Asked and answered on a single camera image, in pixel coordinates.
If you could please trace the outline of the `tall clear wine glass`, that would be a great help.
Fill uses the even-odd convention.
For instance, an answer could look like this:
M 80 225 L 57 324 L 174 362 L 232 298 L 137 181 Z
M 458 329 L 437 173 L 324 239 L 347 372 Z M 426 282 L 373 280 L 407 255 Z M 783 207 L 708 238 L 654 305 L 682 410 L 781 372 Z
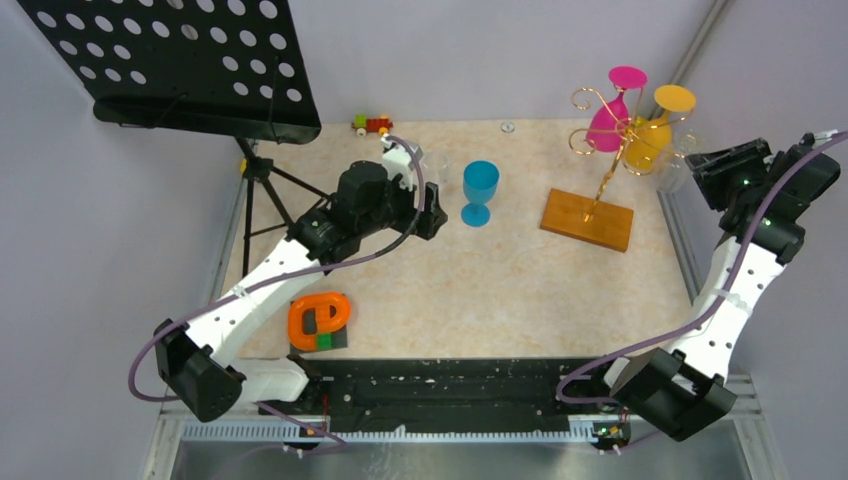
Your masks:
M 427 181 L 438 185 L 440 188 L 449 185 L 450 158 L 444 152 L 429 152 L 423 158 Z

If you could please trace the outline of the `patterned clear glass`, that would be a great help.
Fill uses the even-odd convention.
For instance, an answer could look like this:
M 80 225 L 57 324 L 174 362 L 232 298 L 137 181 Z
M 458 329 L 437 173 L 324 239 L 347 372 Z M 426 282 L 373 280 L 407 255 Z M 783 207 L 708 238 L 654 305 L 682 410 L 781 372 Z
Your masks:
M 664 152 L 658 157 L 655 165 L 653 177 L 658 192 L 674 193 L 686 183 L 691 172 L 685 158 L 697 153 L 700 144 L 701 141 L 693 129 L 673 134 L 671 143 L 663 148 Z

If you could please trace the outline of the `blue wine glass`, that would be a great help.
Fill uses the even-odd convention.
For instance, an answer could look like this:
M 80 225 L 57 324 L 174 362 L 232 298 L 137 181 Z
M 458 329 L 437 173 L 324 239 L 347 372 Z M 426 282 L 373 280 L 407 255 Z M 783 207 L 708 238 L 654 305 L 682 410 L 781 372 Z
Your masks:
M 465 167 L 462 180 L 466 204 L 461 210 L 461 219 L 470 227 L 482 227 L 491 217 L 487 204 L 497 191 L 500 172 L 492 162 L 475 160 Z

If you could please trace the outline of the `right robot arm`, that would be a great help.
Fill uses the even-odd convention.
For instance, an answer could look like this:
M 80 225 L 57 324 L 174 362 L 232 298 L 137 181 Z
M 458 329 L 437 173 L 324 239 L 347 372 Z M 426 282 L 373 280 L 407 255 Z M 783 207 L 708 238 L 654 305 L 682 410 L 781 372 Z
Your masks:
M 825 150 L 846 139 L 838 131 L 807 133 L 786 151 L 755 139 L 686 157 L 709 208 L 722 215 L 709 274 L 680 333 L 588 382 L 594 409 L 621 404 L 678 442 L 732 410 L 737 396 L 727 381 L 737 340 L 766 288 L 803 247 L 797 220 L 839 179 L 840 164 Z

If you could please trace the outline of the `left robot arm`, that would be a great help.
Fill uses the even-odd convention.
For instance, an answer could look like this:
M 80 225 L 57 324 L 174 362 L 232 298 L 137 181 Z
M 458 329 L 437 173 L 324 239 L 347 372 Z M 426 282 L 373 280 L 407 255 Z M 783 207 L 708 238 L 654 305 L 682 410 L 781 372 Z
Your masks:
M 435 237 L 446 223 L 439 187 L 426 182 L 410 160 L 357 161 L 339 178 L 328 205 L 308 211 L 272 252 L 228 294 L 154 331 L 160 378 L 201 422 L 222 417 L 239 403 L 283 401 L 297 413 L 319 404 L 320 386 L 292 360 L 258 367 L 236 364 L 250 337 L 306 288 L 333 270 L 359 264 L 364 238 L 398 232 L 378 258 L 406 238 Z

